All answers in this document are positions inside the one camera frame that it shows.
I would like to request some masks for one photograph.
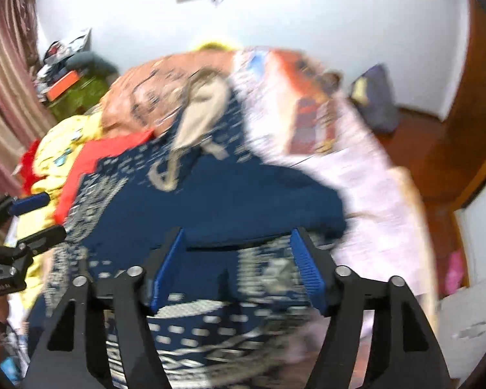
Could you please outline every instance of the reddish brown floor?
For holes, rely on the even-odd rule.
[[[402,110],[402,120],[395,133],[377,136],[392,162],[409,169],[421,193],[437,261],[441,297],[445,295],[448,257],[460,249],[449,206],[471,178],[471,172],[456,168],[451,157],[437,156],[443,150],[446,135],[446,125],[438,119]]]

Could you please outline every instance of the orange box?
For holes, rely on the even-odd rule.
[[[50,87],[49,91],[47,92],[47,99],[52,102],[78,80],[79,75],[75,70],[68,72]]]

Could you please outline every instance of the yellow clothing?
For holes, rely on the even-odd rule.
[[[54,225],[53,214],[60,199],[63,184],[83,145],[101,138],[101,111],[92,115],[74,115],[52,127],[40,142],[32,169],[42,180],[34,183],[32,194],[47,192],[49,205],[22,215],[19,218],[17,239],[22,239]],[[20,292],[22,304],[30,309],[43,288],[44,277],[49,272],[51,251],[36,256],[27,270],[27,288]]]

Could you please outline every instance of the pink curtain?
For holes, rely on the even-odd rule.
[[[0,0],[0,193],[19,194],[11,176],[19,157],[55,124],[32,85],[36,41],[35,0]]]

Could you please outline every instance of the white wall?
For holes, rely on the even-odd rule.
[[[486,278],[486,186],[459,217],[473,285]]]
[[[467,0],[37,0],[49,42],[92,27],[92,49],[121,71],[205,38],[298,48],[345,74],[379,62],[398,103],[444,118],[468,42]]]

